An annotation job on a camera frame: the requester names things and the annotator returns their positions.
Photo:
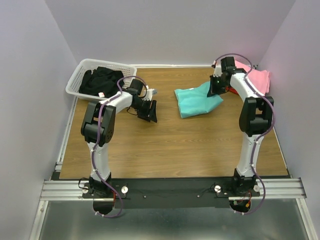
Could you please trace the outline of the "teal t shirt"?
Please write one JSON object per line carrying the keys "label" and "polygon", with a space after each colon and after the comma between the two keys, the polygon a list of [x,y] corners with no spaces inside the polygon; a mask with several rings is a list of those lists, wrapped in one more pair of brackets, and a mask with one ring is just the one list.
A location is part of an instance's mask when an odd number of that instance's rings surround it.
{"label": "teal t shirt", "polygon": [[207,81],[198,87],[174,91],[182,119],[208,114],[223,102],[219,95],[207,97],[209,88],[210,82]]}

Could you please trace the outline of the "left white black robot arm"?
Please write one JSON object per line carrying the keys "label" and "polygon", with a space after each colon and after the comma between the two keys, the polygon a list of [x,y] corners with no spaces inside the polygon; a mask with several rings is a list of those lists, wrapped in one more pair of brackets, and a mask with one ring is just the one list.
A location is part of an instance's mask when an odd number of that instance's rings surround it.
{"label": "left white black robot arm", "polygon": [[119,91],[114,96],[89,102],[87,106],[80,132],[90,150],[91,173],[88,185],[81,188],[84,194],[96,194],[104,198],[116,192],[110,183],[108,144],[114,134],[117,113],[132,108],[139,119],[158,122],[154,90],[141,77],[128,78],[131,78],[129,87],[121,88],[120,82],[127,79],[123,77],[116,83]]}

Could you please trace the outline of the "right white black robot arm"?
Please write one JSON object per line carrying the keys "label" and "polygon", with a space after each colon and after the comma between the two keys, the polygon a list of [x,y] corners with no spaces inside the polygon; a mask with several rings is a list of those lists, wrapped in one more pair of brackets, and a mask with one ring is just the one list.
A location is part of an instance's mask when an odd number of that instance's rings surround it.
{"label": "right white black robot arm", "polygon": [[239,116],[239,128],[243,133],[240,160],[234,170],[233,177],[226,185],[227,189],[236,196],[241,196],[253,190],[258,177],[256,164],[261,143],[274,127],[274,99],[261,93],[250,81],[249,73],[253,66],[246,71],[236,67],[234,53],[218,57],[212,68],[220,62],[220,73],[210,76],[207,97],[225,94],[230,88],[236,90],[243,101]]}

